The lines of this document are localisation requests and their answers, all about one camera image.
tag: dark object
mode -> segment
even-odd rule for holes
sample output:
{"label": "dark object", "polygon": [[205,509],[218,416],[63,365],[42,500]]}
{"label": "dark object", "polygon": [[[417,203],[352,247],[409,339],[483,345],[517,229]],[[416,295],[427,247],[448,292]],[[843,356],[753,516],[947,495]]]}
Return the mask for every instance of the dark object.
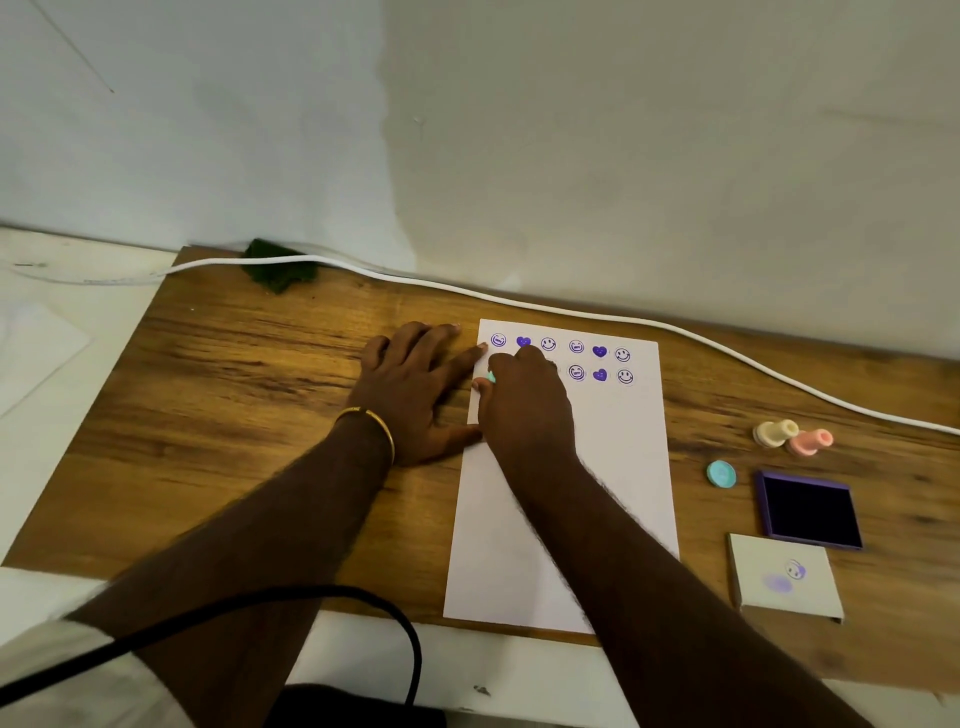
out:
{"label": "dark object", "polygon": [[787,473],[756,473],[763,532],[798,544],[863,548],[850,486]]}
{"label": "dark object", "polygon": [[108,663],[121,655],[133,652],[137,649],[143,649],[160,640],[166,640],[168,637],[182,632],[184,629],[196,627],[206,621],[215,619],[229,612],[235,612],[238,609],[245,609],[257,604],[267,604],[272,601],[302,601],[304,599],[326,599],[331,596],[345,596],[347,599],[356,599],[365,604],[382,610],[396,619],[403,627],[403,631],[410,638],[410,646],[414,651],[414,672],[410,678],[410,690],[407,692],[407,699],[404,705],[413,705],[417,697],[417,687],[420,686],[420,668],[423,665],[423,653],[420,650],[420,638],[417,637],[417,630],[410,620],[404,615],[399,607],[392,601],[377,596],[365,589],[358,587],[344,587],[334,584],[306,584],[292,587],[269,587],[257,592],[250,592],[237,596],[228,596],[226,599],[220,599],[189,612],[184,612],[176,617],[170,617],[162,622],[149,627],[137,630],[126,637],[114,640],[102,647],[91,649],[82,655],[71,657],[57,665],[42,669],[32,675],[21,677],[0,688],[0,708],[5,708],[17,700],[39,692],[51,685],[56,685],[64,680],[94,669]]}
{"label": "dark object", "polygon": [[334,726],[444,728],[446,716],[436,708],[388,703],[326,685],[288,685],[270,709],[263,728],[334,728]]}
{"label": "dark object", "polygon": [[[299,251],[284,248],[282,245],[272,243],[269,240],[257,238],[240,257],[279,257],[281,255],[303,255]],[[312,263],[309,260],[298,263],[273,263],[270,265],[245,265],[242,266],[247,275],[264,288],[268,288],[274,293],[283,293],[290,284],[297,280],[309,282],[317,278],[317,269],[319,263]]]}

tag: white card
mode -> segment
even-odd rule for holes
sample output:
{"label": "white card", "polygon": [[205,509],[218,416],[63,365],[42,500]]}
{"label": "white card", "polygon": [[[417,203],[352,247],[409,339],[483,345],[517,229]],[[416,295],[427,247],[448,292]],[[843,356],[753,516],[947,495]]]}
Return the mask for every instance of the white card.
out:
{"label": "white card", "polygon": [[843,620],[825,548],[735,533],[729,539],[738,606]]}
{"label": "white card", "polygon": [[0,308],[0,417],[90,343],[41,303]]}
{"label": "white card", "polygon": [[[505,321],[480,321],[496,352],[534,344],[557,363],[584,464],[648,532],[679,555],[657,343]],[[468,422],[477,422],[470,395]],[[591,632],[579,604],[520,511],[486,443],[464,453],[444,616]]]}

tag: white cable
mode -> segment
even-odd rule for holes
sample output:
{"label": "white cable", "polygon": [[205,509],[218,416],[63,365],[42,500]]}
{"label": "white cable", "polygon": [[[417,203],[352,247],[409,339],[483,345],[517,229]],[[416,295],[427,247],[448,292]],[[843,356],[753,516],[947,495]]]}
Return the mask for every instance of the white cable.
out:
{"label": "white cable", "polygon": [[574,311],[568,308],[560,308],[554,305],[544,305],[543,303],[514,301],[513,299],[494,296],[490,293],[482,293],[481,291],[474,291],[469,288],[461,288],[460,286],[451,285],[449,283],[439,283],[435,280],[406,278],[404,276],[394,276],[389,273],[371,271],[366,268],[361,268],[358,265],[347,263],[344,260],[326,257],[324,255],[280,255],[277,257],[260,258],[209,257],[201,260],[193,260],[189,263],[181,263],[180,265],[175,265],[172,268],[167,268],[166,270],[156,271],[147,276],[124,279],[57,279],[52,276],[35,273],[32,270],[34,266],[11,265],[8,263],[8,267],[12,272],[17,273],[20,276],[26,276],[32,279],[47,280],[54,283],[73,283],[79,285],[143,285],[159,283],[165,276],[169,276],[172,273],[179,273],[180,271],[187,271],[191,268],[199,268],[205,265],[270,265],[272,263],[300,262],[320,263],[321,265],[325,265],[330,268],[340,268],[345,271],[351,271],[352,273],[356,273],[357,275],[364,276],[366,278],[385,280],[388,283],[418,285],[423,288],[433,288],[438,291],[459,293],[462,296],[470,296],[471,298],[479,299],[480,301],[502,303],[504,305],[513,306],[514,308],[526,308],[531,311],[543,311],[544,313],[557,313],[562,316],[572,316],[578,319],[591,319],[593,321],[616,321],[621,324],[638,324],[640,326],[661,328],[664,331],[672,331],[673,333],[680,334],[688,339],[693,339],[694,341],[700,342],[711,349],[716,349],[727,356],[732,356],[734,359],[742,361],[747,366],[753,367],[754,369],[763,372],[767,376],[771,376],[774,379],[783,382],[784,384],[789,384],[791,387],[796,387],[797,389],[803,390],[809,395],[813,395],[814,397],[817,397],[823,401],[828,401],[830,404],[835,404],[838,407],[849,409],[851,412],[857,412],[861,415],[867,415],[868,417],[874,417],[878,420],[884,420],[890,423],[897,423],[898,425],[912,425],[914,427],[936,430],[937,432],[945,432],[949,435],[960,435],[960,429],[957,427],[937,425],[936,423],[924,422],[923,420],[911,420],[908,417],[899,417],[898,415],[888,415],[885,412],[877,412],[874,409],[868,409],[867,407],[861,407],[858,404],[852,404],[848,401],[840,400],[832,395],[827,394],[826,392],[821,392],[819,389],[811,387],[809,384],[804,384],[793,377],[782,375],[780,372],[776,372],[770,367],[760,364],[760,362],[751,359],[745,354],[736,352],[730,347],[725,347],[723,344],[719,344],[712,339],[707,339],[706,336],[701,336],[699,333],[694,333],[693,331],[688,331],[685,328],[676,327],[672,324],[665,324],[664,322],[654,321],[652,319],[638,319],[634,318],[633,316],[616,316],[609,313],[589,313],[587,311]]}

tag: purple ink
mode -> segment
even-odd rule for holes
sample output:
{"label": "purple ink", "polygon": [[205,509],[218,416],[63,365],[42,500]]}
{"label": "purple ink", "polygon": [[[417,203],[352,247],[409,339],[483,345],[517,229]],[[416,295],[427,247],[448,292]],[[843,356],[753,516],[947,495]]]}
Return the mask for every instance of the purple ink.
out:
{"label": "purple ink", "polygon": [[790,594],[793,591],[793,584],[790,583],[790,580],[779,573],[768,573],[764,576],[763,586],[771,592],[777,592],[782,595]]}

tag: wood grain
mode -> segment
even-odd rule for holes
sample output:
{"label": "wood grain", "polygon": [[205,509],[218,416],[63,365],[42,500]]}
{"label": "wood grain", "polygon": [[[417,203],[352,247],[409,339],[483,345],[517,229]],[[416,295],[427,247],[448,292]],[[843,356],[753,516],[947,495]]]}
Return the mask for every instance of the wood grain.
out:
{"label": "wood grain", "polygon": [[[178,262],[212,255],[231,254],[186,249]],[[5,565],[112,577],[322,438],[369,337],[410,320],[453,321],[467,345],[480,318],[660,343],[681,555],[728,601],[726,534],[758,534],[759,522],[751,487],[707,484],[710,460],[730,461],[741,483],[759,468],[849,483],[866,549],[830,552],[846,623],[764,613],[757,628],[824,677],[960,692],[960,438],[841,410],[657,329],[330,269],[279,297],[226,266],[164,281]],[[960,425],[960,363],[691,327],[838,397]],[[441,419],[463,422],[467,402],[465,385]],[[751,428],[784,416],[828,427],[837,445],[803,460],[759,449]],[[459,471],[459,458],[395,471],[339,580],[393,600],[417,621],[591,642],[442,618]]]}

